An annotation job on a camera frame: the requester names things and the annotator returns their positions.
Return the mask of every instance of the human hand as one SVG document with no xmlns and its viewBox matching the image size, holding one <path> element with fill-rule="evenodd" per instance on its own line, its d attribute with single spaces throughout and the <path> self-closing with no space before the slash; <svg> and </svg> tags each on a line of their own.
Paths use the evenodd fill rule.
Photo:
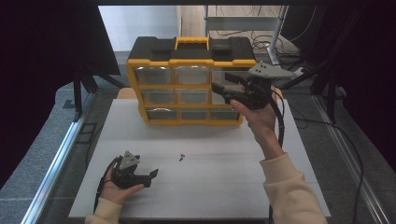
<svg viewBox="0 0 396 224">
<path fill-rule="evenodd" d="M 128 189 L 120 189 L 111 180 L 111 175 L 113 174 L 113 167 L 108 170 L 105 178 L 105 184 L 103 185 L 100 197 L 107 199 L 113 203 L 122 205 L 124 201 L 132 194 L 138 192 L 144 188 L 143 184 L 135 185 Z"/>
<path fill-rule="evenodd" d="M 237 110 L 247 119 L 248 126 L 253 132 L 257 143 L 262 148 L 265 159 L 271 160 L 285 153 L 276 139 L 276 113 L 270 104 L 263 109 L 254 111 L 251 111 L 245 105 L 235 100 L 231 100 L 230 104 L 233 106 L 233 109 Z"/>
</svg>

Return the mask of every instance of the beige sleeve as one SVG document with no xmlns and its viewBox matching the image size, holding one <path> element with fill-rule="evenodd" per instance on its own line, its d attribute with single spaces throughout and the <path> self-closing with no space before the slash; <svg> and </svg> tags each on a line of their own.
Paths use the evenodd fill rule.
<svg viewBox="0 0 396 224">
<path fill-rule="evenodd" d="M 118 224 L 122 205 L 99 198 L 94 214 L 85 217 L 86 224 Z"/>
<path fill-rule="evenodd" d="M 289 154 L 260 161 L 266 180 L 264 189 L 274 210 L 275 224 L 327 223 L 317 195 L 295 169 Z"/>
</svg>

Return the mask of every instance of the white table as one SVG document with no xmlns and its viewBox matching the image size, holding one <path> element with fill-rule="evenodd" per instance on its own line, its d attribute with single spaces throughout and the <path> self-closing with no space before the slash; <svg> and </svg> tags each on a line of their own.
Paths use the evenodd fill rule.
<svg viewBox="0 0 396 224">
<path fill-rule="evenodd" d="M 306 155 L 287 101 L 284 149 L 329 209 Z M 129 150 L 140 155 L 135 173 L 160 169 L 149 189 L 133 195 L 121 217 L 137 219 L 238 219 L 268 217 L 262 183 L 262 151 L 244 121 L 240 126 L 148 126 L 136 100 L 114 100 L 70 217 L 92 212 L 95 192 L 108 164 Z M 179 161 L 180 154 L 186 157 Z"/>
</svg>

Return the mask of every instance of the yellow storage organizer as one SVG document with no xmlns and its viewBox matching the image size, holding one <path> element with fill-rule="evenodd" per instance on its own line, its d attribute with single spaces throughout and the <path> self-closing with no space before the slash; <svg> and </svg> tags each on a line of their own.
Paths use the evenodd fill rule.
<svg viewBox="0 0 396 224">
<path fill-rule="evenodd" d="M 126 65 L 139 113 L 147 124 L 219 126 L 239 125 L 242 116 L 212 92 L 212 83 L 241 90 L 225 80 L 225 72 L 247 71 L 255 64 L 246 37 L 140 36 Z"/>
</svg>

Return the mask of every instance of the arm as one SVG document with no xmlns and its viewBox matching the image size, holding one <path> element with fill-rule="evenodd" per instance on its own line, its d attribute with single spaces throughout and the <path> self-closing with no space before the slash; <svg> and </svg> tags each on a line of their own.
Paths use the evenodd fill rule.
<svg viewBox="0 0 396 224">
<path fill-rule="evenodd" d="M 105 182 L 111 179 L 112 172 L 113 168 L 107 172 Z M 85 223 L 118 224 L 123 202 L 143 187 L 144 185 L 141 184 L 128 189 L 120 189 L 113 182 L 107 181 L 103 186 L 95 212 L 85 217 Z"/>
<path fill-rule="evenodd" d="M 304 174 L 295 169 L 289 155 L 277 142 L 273 108 L 268 105 L 251 111 L 235 100 L 231 105 L 246 117 L 262 148 L 265 159 L 260 164 L 266 176 L 264 189 L 274 209 L 275 224 L 327 223 L 315 192 L 304 181 Z"/>
</svg>

